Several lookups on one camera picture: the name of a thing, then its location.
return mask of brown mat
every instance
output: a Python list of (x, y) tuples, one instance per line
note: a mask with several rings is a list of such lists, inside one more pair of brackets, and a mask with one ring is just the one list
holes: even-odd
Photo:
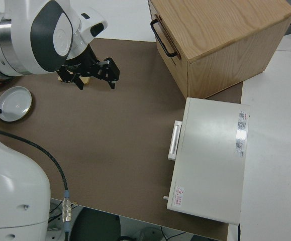
[[(99, 59), (112, 57), (120, 71), (116, 90), (92, 79), (84, 90), (61, 83), (57, 74), (26, 76), (31, 112), (0, 129), (40, 144), (59, 161), (71, 200), (94, 209), (226, 240), (228, 225), (166, 208), (173, 161), (167, 159), (174, 120), (182, 120), (185, 99), (159, 56), (156, 44), (96, 39)], [(213, 97), (240, 102), (241, 84)], [(51, 196), (63, 185), (52, 162), (26, 144), (0, 140), (35, 160), (46, 172)]]

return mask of wooden drawer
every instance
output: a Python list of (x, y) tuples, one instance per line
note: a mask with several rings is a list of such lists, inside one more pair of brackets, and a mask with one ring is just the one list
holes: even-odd
[(158, 51), (184, 97), (207, 98), (263, 72), (291, 22), (285, 0), (149, 0), (149, 7)]

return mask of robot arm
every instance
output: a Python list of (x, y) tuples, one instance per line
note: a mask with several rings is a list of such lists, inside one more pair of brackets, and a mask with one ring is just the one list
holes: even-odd
[(89, 45), (107, 27), (95, 10), (73, 9), (69, 0), (5, 0), (5, 8), (0, 14), (0, 79), (57, 71), (80, 89), (79, 76), (104, 79), (115, 88), (116, 64), (111, 58), (99, 61)]
[[(80, 88), (79, 76), (104, 79), (114, 88), (117, 66), (111, 58), (99, 61), (89, 45), (107, 27), (93, 9), (74, 10), (69, 0), (5, 0), (5, 9), (0, 13), (0, 79), (57, 71)], [(0, 143), (0, 240), (45, 240), (49, 201), (44, 171)], [(68, 239), (70, 202), (63, 203)]]

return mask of box handle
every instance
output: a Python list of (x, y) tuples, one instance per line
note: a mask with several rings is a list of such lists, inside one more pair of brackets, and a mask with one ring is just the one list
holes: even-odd
[(170, 150), (169, 150), (169, 155), (168, 155), (168, 159), (172, 161), (175, 161), (176, 159), (176, 151), (177, 151), (177, 146), (179, 144), (181, 126), (182, 126), (182, 122), (179, 122), (177, 120), (174, 122), (171, 145), (170, 145)]
[(172, 58), (174, 56), (177, 56), (177, 52), (173, 52), (173, 53), (169, 53), (169, 51), (167, 50), (166, 46), (164, 45), (164, 43), (162, 42), (162, 40), (160, 39), (160, 36), (158, 35), (158, 33), (156, 32), (156, 30), (154, 29), (154, 24), (158, 23), (159, 20), (158, 19), (154, 19), (151, 21), (151, 29), (154, 32), (155, 37), (157, 38), (157, 40), (159, 41), (160, 45), (162, 46), (162, 49), (164, 50), (165, 54)]

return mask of metal connector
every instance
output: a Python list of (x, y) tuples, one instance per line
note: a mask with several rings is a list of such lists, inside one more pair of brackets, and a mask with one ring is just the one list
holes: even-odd
[(69, 198), (65, 197), (63, 201), (63, 222), (70, 222), (71, 221), (71, 202)]

